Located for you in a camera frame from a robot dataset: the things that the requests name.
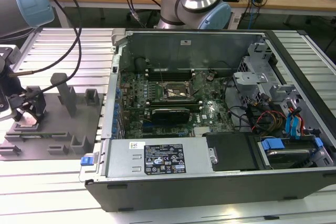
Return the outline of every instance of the green circuit board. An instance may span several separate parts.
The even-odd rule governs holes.
[[[189,82],[161,82],[149,81],[142,74],[124,73],[121,76],[120,87],[123,92],[126,118],[125,138],[200,136],[195,130],[200,129],[199,127],[207,127],[203,129],[210,132],[233,131],[234,125],[228,116],[227,105],[221,98],[223,78],[214,78],[212,81],[208,81],[208,75],[207,71],[202,71]],[[197,105],[192,106],[193,108],[195,106],[201,108],[199,112],[191,112],[187,123],[178,125],[173,122],[165,125],[153,124],[150,117],[152,108],[149,108],[148,101],[184,99],[180,94],[186,94],[185,100],[192,101],[193,104],[197,101]],[[170,106],[172,105],[167,104],[157,108],[169,109]],[[188,105],[182,105],[181,108],[188,109]]]

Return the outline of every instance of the white label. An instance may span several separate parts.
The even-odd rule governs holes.
[[[143,149],[146,142],[130,142],[130,149]]]
[[[181,46],[191,46],[191,40],[181,40]]]
[[[175,169],[184,169],[184,165],[175,165]]]

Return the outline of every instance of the floor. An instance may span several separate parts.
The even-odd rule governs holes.
[[[78,13],[75,8],[66,8],[66,12],[74,19],[75,25],[78,26]],[[140,27],[135,19],[127,21],[126,9],[105,9],[106,18],[101,19],[98,9],[95,8],[81,8],[82,23],[84,27]],[[150,12],[140,13],[139,16],[143,23],[146,23]],[[153,27],[159,21],[159,15],[153,17],[148,23],[147,27]],[[336,35],[336,26],[330,23],[332,17],[307,17],[307,16],[293,16],[289,25],[284,25],[285,15],[269,15],[260,14],[258,18],[252,22],[252,29],[272,29],[272,30],[304,30],[317,43],[317,45],[324,50],[331,39]],[[238,29],[247,29],[250,17],[246,16],[242,20]],[[46,27],[60,27],[58,18],[46,25]],[[19,41],[11,41],[12,44],[21,46],[24,39]],[[336,62],[336,41],[329,47],[327,55]]]

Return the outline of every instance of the power supply label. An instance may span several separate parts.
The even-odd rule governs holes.
[[[182,144],[145,145],[147,175],[186,173]]]

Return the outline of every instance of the motherboard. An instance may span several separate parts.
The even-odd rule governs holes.
[[[223,99],[224,80],[209,71],[122,73],[125,138],[198,137],[233,131]]]

